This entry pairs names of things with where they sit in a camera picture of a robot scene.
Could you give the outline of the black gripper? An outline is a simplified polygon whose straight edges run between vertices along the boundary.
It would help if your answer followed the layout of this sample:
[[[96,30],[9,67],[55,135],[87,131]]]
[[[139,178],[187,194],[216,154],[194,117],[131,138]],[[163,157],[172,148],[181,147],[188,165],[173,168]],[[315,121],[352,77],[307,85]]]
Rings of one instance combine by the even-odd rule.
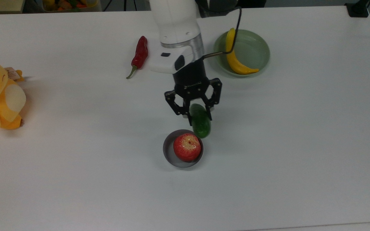
[[[207,115],[212,121],[211,110],[219,104],[222,82],[219,78],[208,80],[203,59],[192,62],[173,74],[174,90],[166,91],[164,97],[170,108],[176,115],[183,115],[191,123],[190,102],[201,98],[205,104]],[[211,86],[213,92],[210,98],[207,97],[207,88]],[[182,106],[176,103],[176,95],[182,98]]]

